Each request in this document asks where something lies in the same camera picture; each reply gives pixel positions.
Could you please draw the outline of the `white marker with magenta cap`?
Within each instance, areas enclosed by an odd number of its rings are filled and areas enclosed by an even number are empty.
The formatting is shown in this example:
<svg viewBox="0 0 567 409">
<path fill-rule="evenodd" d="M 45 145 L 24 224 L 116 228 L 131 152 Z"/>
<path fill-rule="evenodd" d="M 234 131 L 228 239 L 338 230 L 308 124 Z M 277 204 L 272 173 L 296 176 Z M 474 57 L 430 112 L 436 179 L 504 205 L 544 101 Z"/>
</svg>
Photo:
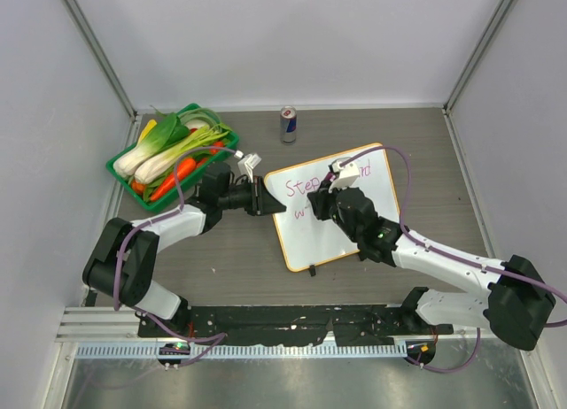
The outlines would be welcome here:
<svg viewBox="0 0 567 409">
<path fill-rule="evenodd" d="M 331 185 L 334 178 L 335 178 L 335 174 L 333 172 L 327 173 L 321 182 L 321 187 L 327 189 Z"/>
</svg>

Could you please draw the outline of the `whiteboard with orange frame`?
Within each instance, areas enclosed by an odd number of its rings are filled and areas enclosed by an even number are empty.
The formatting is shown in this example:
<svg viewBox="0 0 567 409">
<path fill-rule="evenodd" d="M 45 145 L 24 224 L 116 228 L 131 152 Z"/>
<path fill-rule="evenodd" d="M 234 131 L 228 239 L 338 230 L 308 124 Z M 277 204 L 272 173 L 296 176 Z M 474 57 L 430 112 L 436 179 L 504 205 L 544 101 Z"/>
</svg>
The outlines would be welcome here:
<svg viewBox="0 0 567 409">
<path fill-rule="evenodd" d="M 389 162 L 380 146 L 371 143 L 265 176 L 269 193 L 286 207 L 273 218 L 288 270 L 300 272 L 356 253 L 350 235 L 375 217 L 400 220 Z M 330 165 L 352 157 L 359 170 L 353 184 L 320 193 Z"/>
</svg>

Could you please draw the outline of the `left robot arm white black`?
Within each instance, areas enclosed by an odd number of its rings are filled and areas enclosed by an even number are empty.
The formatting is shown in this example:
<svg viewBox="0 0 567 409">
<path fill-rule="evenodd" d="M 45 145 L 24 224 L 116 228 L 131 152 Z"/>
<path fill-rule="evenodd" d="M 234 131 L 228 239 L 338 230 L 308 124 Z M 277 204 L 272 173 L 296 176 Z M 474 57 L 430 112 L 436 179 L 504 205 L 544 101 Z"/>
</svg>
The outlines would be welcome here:
<svg viewBox="0 0 567 409">
<path fill-rule="evenodd" d="M 232 176 L 228 164 L 215 163 L 206 169 L 183 207 L 144 220 L 109 220 L 83 270 L 83 283 L 116 298 L 119 305 L 155 316 L 168 336 L 188 331 L 187 300 L 153 280 L 159 252 L 208 232 L 227 210 L 242 209 L 252 216 L 286 211 L 262 177 L 235 183 Z"/>
</svg>

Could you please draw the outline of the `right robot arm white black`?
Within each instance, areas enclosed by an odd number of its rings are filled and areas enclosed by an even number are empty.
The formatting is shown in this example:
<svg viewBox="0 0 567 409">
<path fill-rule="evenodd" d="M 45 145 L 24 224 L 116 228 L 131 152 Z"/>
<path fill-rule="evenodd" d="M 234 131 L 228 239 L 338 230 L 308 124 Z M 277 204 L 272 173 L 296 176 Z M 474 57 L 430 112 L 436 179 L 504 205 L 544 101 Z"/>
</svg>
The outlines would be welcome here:
<svg viewBox="0 0 567 409">
<path fill-rule="evenodd" d="M 517 255 L 507 261 L 488 259 L 439 245 L 379 215 L 360 189 L 329 186 L 325 182 L 308 193 L 314 215 L 333 221 L 356 244 L 360 259 L 427 274 L 458 289 L 413 289 L 400 311 L 407 332 L 456 324 L 489 329 L 522 351 L 535 348 L 555 298 L 530 260 Z"/>
</svg>

